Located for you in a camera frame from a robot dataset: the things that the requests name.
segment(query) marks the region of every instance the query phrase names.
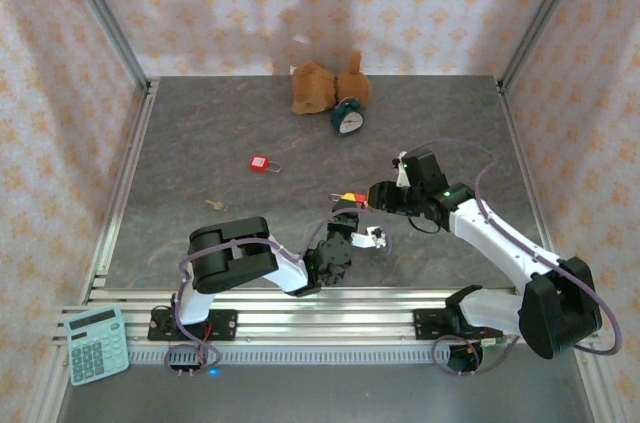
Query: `gray floor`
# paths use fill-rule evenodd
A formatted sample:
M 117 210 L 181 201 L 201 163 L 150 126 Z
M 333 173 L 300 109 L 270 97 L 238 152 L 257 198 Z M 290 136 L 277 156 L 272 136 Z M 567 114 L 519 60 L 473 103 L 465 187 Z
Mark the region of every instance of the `gray floor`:
M 467 378 L 417 365 L 223 365 L 215 377 L 178 380 L 160 365 L 134 365 L 69 385 L 58 422 L 587 423 L 588 407 L 570 351 L 546 361 L 520 346 Z
M 366 193 L 373 183 L 395 179 L 391 160 L 401 150 L 443 136 L 472 140 L 499 156 L 499 167 L 485 178 L 484 195 L 515 228 L 537 238 L 492 78 L 377 76 L 371 81 L 373 99 L 363 129 L 341 138 L 328 114 L 290 111 L 289 77 L 163 78 L 107 287 L 175 288 L 176 264 L 189 233 L 238 218 L 266 217 L 272 234 L 297 251 L 330 211 L 330 193 Z M 471 184 L 488 161 L 462 146 L 434 150 L 451 183 Z M 282 172 L 252 172 L 253 154 L 269 156 Z M 224 203 L 228 211 L 216 211 L 207 199 Z M 423 235 L 405 218 L 378 214 L 393 232 L 393 255 L 356 250 L 345 285 L 511 286 L 465 242 L 445 233 Z

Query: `alarm clock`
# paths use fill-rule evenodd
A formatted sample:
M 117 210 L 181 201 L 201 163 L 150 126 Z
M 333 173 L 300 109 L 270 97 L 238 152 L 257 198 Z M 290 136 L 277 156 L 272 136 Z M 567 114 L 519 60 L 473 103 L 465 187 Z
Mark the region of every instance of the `alarm clock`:
M 357 98 L 343 98 L 331 111 L 331 125 L 340 136 L 351 135 L 364 124 L 364 117 L 358 111 L 360 102 Z

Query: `floral wall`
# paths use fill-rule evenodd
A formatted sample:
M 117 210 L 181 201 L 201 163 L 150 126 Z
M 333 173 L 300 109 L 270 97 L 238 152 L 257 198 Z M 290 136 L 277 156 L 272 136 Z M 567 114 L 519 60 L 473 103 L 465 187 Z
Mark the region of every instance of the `floral wall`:
M 0 419 L 21 422 L 140 96 L 84 0 L 0 0 L 0 27 Z
M 591 265 L 622 325 L 612 362 L 630 422 L 640 421 L 639 3 L 562 0 L 508 94 L 555 245 Z
M 499 76 L 541 0 L 108 0 L 151 76 L 288 74 L 307 59 L 377 74 Z

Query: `calculator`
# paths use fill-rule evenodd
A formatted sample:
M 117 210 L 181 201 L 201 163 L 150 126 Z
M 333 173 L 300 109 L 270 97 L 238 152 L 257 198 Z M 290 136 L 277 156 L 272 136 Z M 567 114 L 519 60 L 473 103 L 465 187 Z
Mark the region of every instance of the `calculator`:
M 106 378 L 129 367 L 124 319 L 117 306 L 85 311 L 65 321 L 64 326 L 73 386 Z

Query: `clock face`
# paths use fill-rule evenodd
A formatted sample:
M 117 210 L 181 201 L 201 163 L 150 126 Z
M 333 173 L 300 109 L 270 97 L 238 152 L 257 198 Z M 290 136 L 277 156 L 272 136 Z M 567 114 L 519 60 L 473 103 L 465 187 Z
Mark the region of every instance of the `clock face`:
M 360 129 L 362 124 L 364 123 L 364 118 L 362 115 L 356 111 L 352 111 L 347 116 L 344 117 L 342 123 L 340 123 L 340 134 L 348 135 L 349 133 L 353 133 L 354 131 Z

